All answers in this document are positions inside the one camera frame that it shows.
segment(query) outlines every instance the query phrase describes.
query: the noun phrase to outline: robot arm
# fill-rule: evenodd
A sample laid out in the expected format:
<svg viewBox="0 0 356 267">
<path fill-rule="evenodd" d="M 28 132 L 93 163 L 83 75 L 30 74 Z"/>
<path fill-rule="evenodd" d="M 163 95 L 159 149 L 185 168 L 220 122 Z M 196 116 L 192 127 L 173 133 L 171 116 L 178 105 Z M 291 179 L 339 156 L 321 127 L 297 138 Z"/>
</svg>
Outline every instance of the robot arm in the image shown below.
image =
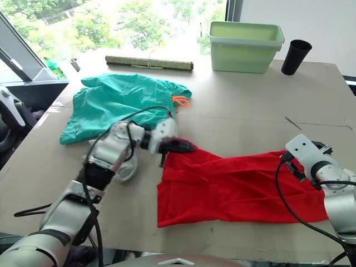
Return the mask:
<svg viewBox="0 0 356 267">
<path fill-rule="evenodd" d="M 334 159 L 325 155 L 331 151 L 329 146 L 319 149 L 303 134 L 285 147 L 303 166 L 304 175 L 311 184 L 324 191 L 325 209 L 338 238 L 356 245 L 356 187 L 347 184 L 319 185 L 328 181 L 356 182 L 356 174 L 340 168 Z"/>
<path fill-rule="evenodd" d="M 24 237 L 0 257 L 1 266 L 50 267 L 63 266 L 71 245 L 82 244 L 89 235 L 94 220 L 83 190 L 83 179 L 94 204 L 104 197 L 104 190 L 115 172 L 134 153 L 136 146 L 151 153 L 161 152 L 162 147 L 175 145 L 180 149 L 184 141 L 177 140 L 177 125 L 173 118 L 161 121 L 155 130 L 146 130 L 134 123 L 119 121 L 98 140 L 87 155 L 85 166 L 72 180 L 63 194 L 44 214 L 39 231 Z M 194 148 L 185 144 L 186 151 Z"/>
</svg>

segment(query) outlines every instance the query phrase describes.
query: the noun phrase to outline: table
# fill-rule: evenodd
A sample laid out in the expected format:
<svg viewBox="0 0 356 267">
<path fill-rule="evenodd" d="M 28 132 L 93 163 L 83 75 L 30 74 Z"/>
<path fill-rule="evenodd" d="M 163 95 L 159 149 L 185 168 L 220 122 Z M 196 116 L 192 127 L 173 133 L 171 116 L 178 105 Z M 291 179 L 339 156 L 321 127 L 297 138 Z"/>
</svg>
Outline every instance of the table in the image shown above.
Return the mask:
<svg viewBox="0 0 356 267">
<path fill-rule="evenodd" d="M 0 172 L 0 231 L 36 231 L 39 216 L 13 214 L 55 201 L 77 175 L 88 143 L 62 146 L 59 137 L 72 113 L 72 96 L 82 87 L 80 77 L 105 72 L 186 85 L 193 97 L 191 106 L 177 113 L 179 134 L 212 153 L 230 157 L 280 150 L 304 133 L 332 145 L 340 165 L 356 171 L 356 99 L 333 64 L 304 62 L 295 75 L 285 76 L 282 61 L 259 75 L 213 72 L 208 58 L 196 63 L 193 73 L 108 67 L 102 57 L 95 60 L 95 67 L 82 68 L 59 95 Z M 326 263 L 341 252 L 338 244 L 300 224 L 206 221 L 158 229 L 160 156 L 141 150 L 139 158 L 135 178 L 113 181 L 99 205 L 104 247 L 291 263 Z M 315 225 L 333 231 L 329 221 Z"/>
</svg>

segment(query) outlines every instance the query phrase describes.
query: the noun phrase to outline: wall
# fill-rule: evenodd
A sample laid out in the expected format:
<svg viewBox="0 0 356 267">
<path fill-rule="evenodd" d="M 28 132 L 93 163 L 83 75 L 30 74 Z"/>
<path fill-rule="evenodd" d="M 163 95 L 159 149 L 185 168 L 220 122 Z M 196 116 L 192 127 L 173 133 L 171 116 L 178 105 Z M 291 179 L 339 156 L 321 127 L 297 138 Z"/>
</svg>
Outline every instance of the wall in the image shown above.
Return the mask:
<svg viewBox="0 0 356 267">
<path fill-rule="evenodd" d="M 303 39 L 313 46 L 306 61 L 335 63 L 342 75 L 356 76 L 356 0 L 244 0 L 240 21 L 282 28 L 285 43 L 275 59 Z"/>
</svg>

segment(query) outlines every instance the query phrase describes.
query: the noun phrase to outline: black cable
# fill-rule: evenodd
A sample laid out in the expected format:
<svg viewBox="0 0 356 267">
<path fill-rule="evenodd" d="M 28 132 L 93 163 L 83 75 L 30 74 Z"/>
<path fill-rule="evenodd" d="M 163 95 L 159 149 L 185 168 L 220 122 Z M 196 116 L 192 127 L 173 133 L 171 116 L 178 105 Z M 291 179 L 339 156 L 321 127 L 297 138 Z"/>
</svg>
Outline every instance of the black cable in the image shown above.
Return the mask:
<svg viewBox="0 0 356 267">
<path fill-rule="evenodd" d="M 317 185 L 354 185 L 354 186 L 356 186 L 356 182 L 352 182 L 352 181 L 321 181 L 321 182 L 318 182 Z"/>
<path fill-rule="evenodd" d="M 333 266 L 335 263 L 337 263 L 339 260 L 343 259 L 346 256 L 347 256 L 346 251 L 340 253 L 333 260 L 331 260 L 331 262 L 328 265 L 325 265 L 325 267 Z"/>
<path fill-rule="evenodd" d="M 169 108 L 165 107 L 165 106 L 152 106 L 152 107 L 148 107 L 148 108 L 145 108 L 143 110 L 139 110 L 139 111 L 136 111 L 122 119 L 120 119 L 121 121 L 124 121 L 136 114 L 139 114 L 141 112 L 144 112 L 144 111 L 147 111 L 147 110 L 152 110 L 154 108 L 164 108 L 168 111 L 168 115 L 170 117 L 172 117 L 172 112 L 170 111 Z M 90 199 L 90 195 L 89 195 L 89 191 L 88 191 L 88 188 L 87 188 L 87 184 L 86 184 L 86 168 L 87 168 L 87 163 L 88 163 L 88 159 L 89 159 L 89 156 L 91 154 L 91 152 L 93 151 L 94 147 L 96 146 L 96 144 L 98 143 L 98 141 L 100 139 L 102 139 L 104 137 L 104 135 L 106 135 L 109 131 L 110 131 L 110 128 L 111 126 L 105 131 L 103 132 L 102 134 L 99 135 L 99 137 L 95 140 L 95 142 L 93 143 L 93 145 L 89 148 L 89 151 L 85 157 L 85 160 L 84 160 L 84 167 L 83 167 L 83 180 L 82 180 L 82 184 L 83 184 L 83 190 L 84 190 L 84 193 L 85 193 L 85 198 L 88 202 L 88 206 L 89 206 L 89 209 L 90 209 L 90 213 L 91 213 L 91 216 L 93 218 L 93 221 L 94 221 L 94 226 L 95 226 L 95 231 L 96 231 L 96 236 L 97 236 L 97 242 L 98 242 L 98 263 L 99 263 L 99 267 L 103 267 L 103 251 L 102 251 L 102 236 L 101 236 L 101 231 L 100 231 L 100 226 L 99 226 L 99 222 L 98 222 L 98 219 L 96 217 L 96 212 L 95 212 L 95 208 L 93 206 L 93 202 L 91 201 Z M 128 129 L 128 137 L 130 139 L 130 144 L 132 144 L 133 140 L 132 140 L 132 137 L 131 136 L 131 133 L 130 133 L 130 130 Z"/>
<path fill-rule="evenodd" d="M 130 159 L 133 157 L 133 155 L 134 155 L 134 149 L 135 149 L 135 145 L 136 145 L 136 144 L 135 144 L 135 141 L 132 139 L 131 131 L 130 131 L 130 127 L 129 127 L 130 124 L 132 124 L 132 123 L 136 124 L 134 121 L 129 121 L 129 122 L 127 123 L 127 125 L 126 125 L 126 130 L 127 130 L 128 139 L 130 140 L 131 155 L 130 155 L 127 159 L 125 159 L 124 162 L 130 160 Z"/>
<path fill-rule="evenodd" d="M 322 234 L 322 235 L 325 235 L 326 237 L 328 237 L 328 238 L 334 240 L 335 242 L 339 243 L 339 244 L 343 247 L 343 249 L 345 250 L 345 253 L 346 253 L 347 257 L 349 258 L 349 260 L 350 260 L 350 262 L 351 262 L 351 265 L 352 265 L 352 266 L 356 266 L 356 265 L 354 265 L 354 264 L 355 264 L 355 261 L 356 261 L 356 257 L 355 257 L 355 255 L 354 255 L 352 249 L 349 247 L 348 244 L 346 244 L 346 243 L 343 242 L 342 240 L 338 239 L 336 236 L 334 236 L 334 235 L 332 235 L 332 234 L 330 234 L 330 233 L 328 233 L 328 232 L 326 232 L 326 231 L 324 231 L 324 230 L 322 230 L 322 229 L 320 229 L 320 228 L 318 228 L 318 227 L 316 227 L 316 226 L 314 226 L 314 225 L 312 225 L 312 224 L 307 223 L 306 221 L 304 221 L 303 219 L 301 219 L 301 218 L 292 210 L 292 208 L 288 205 L 286 199 L 284 198 L 284 196 L 283 196 L 283 194 L 282 194 L 282 191 L 281 191 L 280 186 L 279 186 L 279 181 L 278 181 L 279 170 L 280 170 L 280 168 L 281 168 L 281 166 L 282 166 L 283 163 L 284 163 L 284 161 L 281 160 L 281 161 L 279 162 L 279 164 L 278 164 L 278 167 L 277 167 L 276 173 L 275 173 L 275 182 L 276 182 L 276 187 L 277 187 L 278 195 L 279 195 L 279 197 L 281 198 L 281 200 L 282 200 L 284 206 L 287 208 L 287 210 L 289 211 L 289 213 L 292 214 L 292 216 L 293 216 L 297 221 L 299 221 L 301 224 L 303 224 L 303 225 L 305 225 L 306 227 L 308 227 L 308 228 L 310 228 L 310 229 L 312 229 L 312 230 L 314 230 L 314 231 L 316 231 L 316 232 L 318 232 L 318 233 L 320 233 L 320 234 Z"/>
<path fill-rule="evenodd" d="M 52 205 L 52 203 L 49 203 L 47 205 L 44 206 L 40 206 L 40 207 L 34 207 L 33 209 L 28 209 L 28 210 L 22 210 L 19 211 L 17 213 L 15 213 L 13 216 L 15 217 L 23 217 L 23 216 L 29 216 L 29 215 L 35 215 L 35 214 L 44 214 L 46 213 L 45 211 L 37 211 L 37 210 L 43 210 L 47 207 L 50 207 Z"/>
<path fill-rule="evenodd" d="M 139 114 L 139 113 L 144 112 L 144 111 L 147 111 L 147 110 L 152 110 L 152 109 L 154 109 L 154 108 L 164 108 L 165 110 L 168 111 L 168 116 L 172 117 L 172 112 L 170 111 L 169 108 L 167 108 L 167 107 L 165 107 L 165 106 L 152 106 L 152 107 L 144 108 L 143 110 L 136 111 L 136 112 L 134 112 L 134 113 L 132 113 L 132 114 L 130 114 L 130 115 L 128 115 L 128 116 L 126 116 L 126 117 L 120 119 L 120 121 L 124 121 L 124 120 L 126 120 L 126 119 L 128 119 L 128 118 L 131 118 L 132 116 L 134 116 L 134 115 L 136 115 L 136 114 Z"/>
<path fill-rule="evenodd" d="M 98 143 L 98 141 L 100 139 L 102 139 L 104 137 L 104 135 L 106 135 L 109 132 L 110 128 L 111 128 L 111 126 L 108 129 L 106 129 L 105 132 L 100 134 L 99 137 L 93 143 L 93 145 L 89 148 L 89 151 L 88 151 L 88 153 L 87 153 L 87 155 L 85 157 L 85 161 L 84 161 L 83 179 L 82 179 L 85 198 L 86 198 L 86 200 L 88 202 L 88 206 L 89 206 L 89 209 L 90 209 L 90 214 L 91 214 L 91 216 L 93 218 L 94 226 L 95 226 L 95 232 L 96 232 L 96 237 L 97 237 L 97 242 L 98 242 L 98 265 L 99 265 L 99 267 L 103 267 L 104 266 L 104 263 L 103 263 L 103 251 L 102 251 L 102 237 L 101 237 L 101 230 L 100 230 L 100 227 L 99 227 L 98 218 L 96 217 L 95 208 L 93 206 L 93 202 L 90 199 L 89 191 L 88 191 L 87 184 L 86 184 L 86 168 L 87 168 L 86 164 L 88 163 L 89 156 L 90 156 L 91 152 L 93 151 L 95 145 Z"/>
</svg>

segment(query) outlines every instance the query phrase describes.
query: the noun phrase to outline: light green plastic bin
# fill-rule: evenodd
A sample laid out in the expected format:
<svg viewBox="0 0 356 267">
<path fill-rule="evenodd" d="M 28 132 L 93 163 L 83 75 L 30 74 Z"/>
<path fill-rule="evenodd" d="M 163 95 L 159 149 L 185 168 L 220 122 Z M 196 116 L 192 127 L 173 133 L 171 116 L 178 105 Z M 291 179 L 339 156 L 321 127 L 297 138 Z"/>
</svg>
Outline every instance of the light green plastic bin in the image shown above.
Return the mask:
<svg viewBox="0 0 356 267">
<path fill-rule="evenodd" d="M 211 63 L 214 71 L 265 73 L 284 43 L 277 25 L 212 21 Z"/>
</svg>

